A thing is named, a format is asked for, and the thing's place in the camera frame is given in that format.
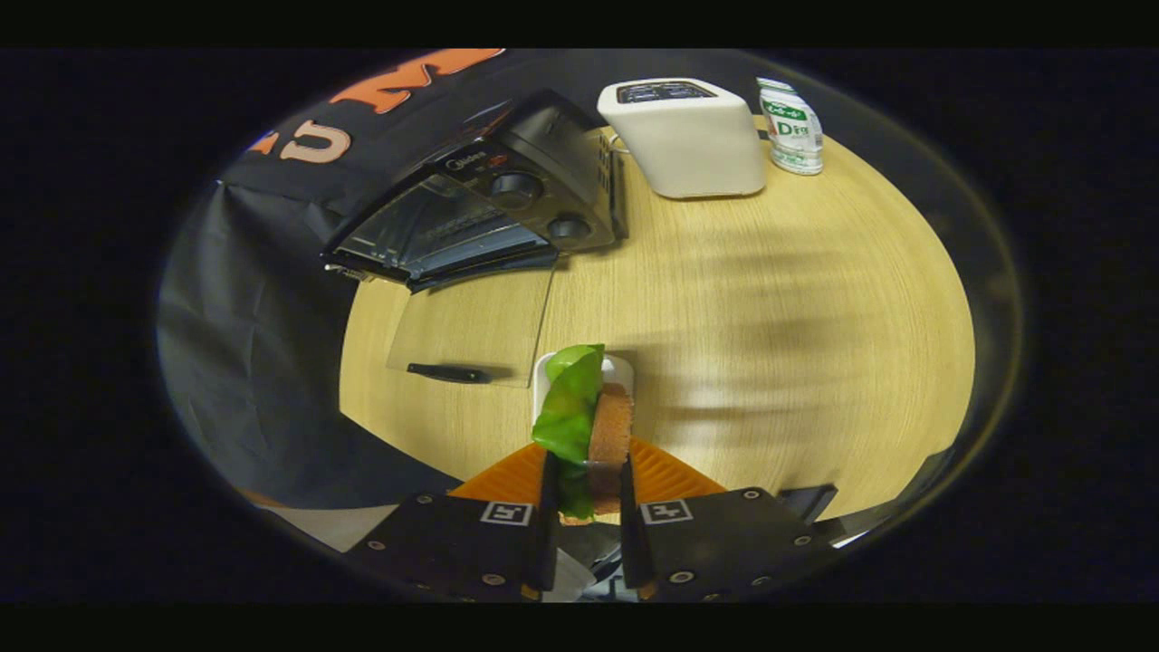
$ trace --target lettuce leaf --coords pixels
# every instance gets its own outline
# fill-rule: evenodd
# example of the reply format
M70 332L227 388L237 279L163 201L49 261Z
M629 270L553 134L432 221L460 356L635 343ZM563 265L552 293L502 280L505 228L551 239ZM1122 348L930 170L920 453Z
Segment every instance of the lettuce leaf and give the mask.
M560 360L552 365L556 358ZM556 353L545 369L552 387L531 430L531 439L560 460L560 511L577 519L592 517L583 464L588 461L596 402L604 388L603 366L604 345L580 345Z

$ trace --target orange lettering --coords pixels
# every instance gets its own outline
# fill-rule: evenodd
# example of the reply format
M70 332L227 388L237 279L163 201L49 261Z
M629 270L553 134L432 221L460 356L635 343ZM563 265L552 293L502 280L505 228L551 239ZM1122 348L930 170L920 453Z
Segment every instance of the orange lettering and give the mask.
M297 141L291 140L286 142L285 147L282 147L282 159L325 163L338 160L338 156L350 148L349 133L333 126L322 126L312 119L301 123L298 131L293 132L294 138L301 138L302 135L321 138L328 140L329 144L326 147L318 148L299 145Z
M410 97L410 91L402 90L403 88L430 86L431 76L427 72L427 66L432 67L436 74L445 76L467 69L491 57L497 57L504 50L506 49L459 47L439 50L425 57L407 61L388 73L359 81L330 98L330 103L335 104L342 100L352 100L374 107L376 113L385 113Z
M250 145L249 149L246 149L246 151L247 152L261 152L263 154L269 154L270 149L274 148L274 144L277 142L277 141L278 141L278 132L275 131L275 132L270 133L269 135L263 137L257 142L254 142L253 145Z

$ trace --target white plate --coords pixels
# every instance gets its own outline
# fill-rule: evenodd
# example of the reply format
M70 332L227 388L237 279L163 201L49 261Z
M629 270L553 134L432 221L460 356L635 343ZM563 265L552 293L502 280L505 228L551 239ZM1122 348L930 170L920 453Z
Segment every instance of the white plate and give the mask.
M547 380L547 373L545 368L547 367L547 361L552 359L557 352L552 352L545 354L538 361L535 361L535 372L532 374L531 380L531 423L534 424L535 419L539 419L539 411L544 408L544 400L547 398L547 390L552 388L552 383ZM636 375L632 371L632 366L628 365L622 358L615 358L614 356L604 356L604 366L602 368L604 373L604 383L617 383L624 386L624 389L628 391L628 396L635 395L635 381Z

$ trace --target plastic bottle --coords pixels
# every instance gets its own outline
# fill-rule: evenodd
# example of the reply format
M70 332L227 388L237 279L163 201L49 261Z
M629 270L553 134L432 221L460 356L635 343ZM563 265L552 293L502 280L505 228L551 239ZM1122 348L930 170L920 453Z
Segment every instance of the plastic bottle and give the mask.
M821 119L809 104L783 81L757 78L760 110L768 122L770 157L794 174L818 174L824 164Z

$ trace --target white toaster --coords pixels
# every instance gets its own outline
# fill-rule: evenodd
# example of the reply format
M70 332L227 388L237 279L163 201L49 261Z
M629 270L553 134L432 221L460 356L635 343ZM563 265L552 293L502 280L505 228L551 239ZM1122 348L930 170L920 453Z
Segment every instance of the white toaster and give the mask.
M749 104L707 81L613 83L597 110L665 197L749 195L765 186L765 156Z

